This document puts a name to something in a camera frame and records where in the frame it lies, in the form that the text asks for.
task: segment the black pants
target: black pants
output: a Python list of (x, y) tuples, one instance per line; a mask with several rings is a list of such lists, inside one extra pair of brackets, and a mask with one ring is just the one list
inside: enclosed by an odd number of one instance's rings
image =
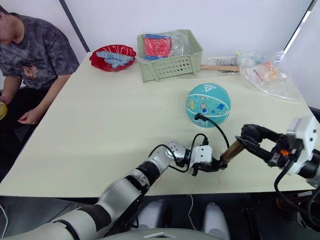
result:
[(6, 116), (0, 120), (0, 182), (7, 175), (24, 143), (20, 142), (14, 130), (19, 129), (25, 124), (18, 122), (18, 119), (26, 112), (34, 109), (47, 94), (48, 89), (19, 89), (11, 103), (7, 106)]

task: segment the basketball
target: basketball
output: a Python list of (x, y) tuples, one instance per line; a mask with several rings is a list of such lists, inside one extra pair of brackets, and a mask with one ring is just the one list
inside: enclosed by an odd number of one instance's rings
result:
[(194, 124), (203, 128), (213, 128), (214, 125), (209, 121), (195, 120), (195, 115), (202, 114), (220, 125), (229, 116), (231, 100), (223, 87), (215, 83), (205, 83), (196, 86), (188, 94), (185, 110)]

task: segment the man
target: man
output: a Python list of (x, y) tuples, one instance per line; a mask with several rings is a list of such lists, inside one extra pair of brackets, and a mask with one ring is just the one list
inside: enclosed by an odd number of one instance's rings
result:
[(5, 76), (0, 101), (8, 107), (0, 120), (0, 181), (23, 147), (14, 129), (37, 124), (78, 66), (59, 29), (0, 6), (0, 69)]

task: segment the white table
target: white table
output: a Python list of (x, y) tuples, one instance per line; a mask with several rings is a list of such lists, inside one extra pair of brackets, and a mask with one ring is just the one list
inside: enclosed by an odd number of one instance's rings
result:
[[(226, 149), (218, 130), (196, 126), (185, 112), (189, 91), (202, 83), (217, 83), (230, 95), (231, 114), (221, 125), (230, 143), (243, 124), (284, 133), (292, 118), (312, 114), (304, 102), (264, 95), (239, 75), (172, 77), (143, 83), (139, 64), (120, 72), (104, 72), (91, 66), (90, 55), (34, 131), (1, 183), (0, 195), (98, 197), (107, 185), (141, 164), (156, 145), (175, 140), (190, 147), (200, 132), (208, 136), (218, 157)], [(262, 146), (270, 150), (273, 144)], [(148, 194), (268, 192), (274, 191), (273, 182), (279, 173), (279, 169), (243, 151), (219, 172), (199, 172), (193, 177), (168, 169)], [(311, 186), (295, 175), (286, 176), (280, 189), (305, 190)]]

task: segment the green plastic basket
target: green plastic basket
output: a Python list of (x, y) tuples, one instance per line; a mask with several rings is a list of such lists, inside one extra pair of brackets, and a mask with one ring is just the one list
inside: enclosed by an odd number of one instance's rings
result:
[[(159, 79), (189, 73), (193, 73), (194, 75), (196, 75), (197, 71), (200, 70), (202, 52), (204, 51), (203, 48), (200, 46), (200, 44), (198, 43), (195, 36), (190, 30), (180, 29), (180, 31), (187, 35), (193, 47), (194, 54), (167, 57), (152, 61), (150, 63), (141, 63), (140, 67), (144, 82), (151, 80), (156, 80), (157, 82), (159, 82)], [(141, 34), (137, 37), (137, 43), (138, 55), (139, 57), (143, 58), (145, 56), (144, 34)]]

